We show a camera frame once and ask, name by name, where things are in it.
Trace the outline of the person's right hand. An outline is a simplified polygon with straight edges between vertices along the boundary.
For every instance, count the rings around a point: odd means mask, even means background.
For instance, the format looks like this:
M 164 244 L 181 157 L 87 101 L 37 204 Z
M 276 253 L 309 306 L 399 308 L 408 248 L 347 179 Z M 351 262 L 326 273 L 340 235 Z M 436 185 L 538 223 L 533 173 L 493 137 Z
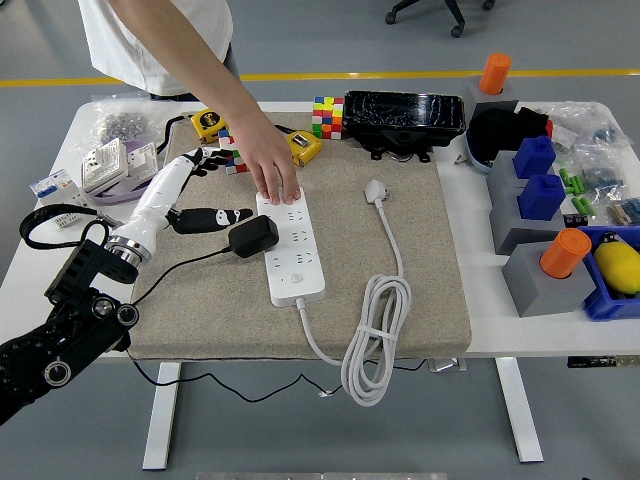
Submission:
M 300 198 L 291 149 L 268 119 L 237 123 L 231 126 L 231 132 L 263 199 L 273 205 L 290 205 Z

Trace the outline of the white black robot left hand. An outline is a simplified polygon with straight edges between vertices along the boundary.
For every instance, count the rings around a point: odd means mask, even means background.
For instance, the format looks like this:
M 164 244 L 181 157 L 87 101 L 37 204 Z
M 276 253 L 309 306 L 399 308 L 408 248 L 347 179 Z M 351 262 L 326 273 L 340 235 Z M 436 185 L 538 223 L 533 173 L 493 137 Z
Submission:
M 176 209 L 190 177 L 204 176 L 225 165 L 230 157 L 229 150 L 204 147 L 170 161 L 152 179 L 129 221 L 112 232 L 106 248 L 121 254 L 129 252 L 146 263 L 156 252 L 158 233 L 167 226 L 179 234 L 212 233 L 250 218 L 250 209 Z

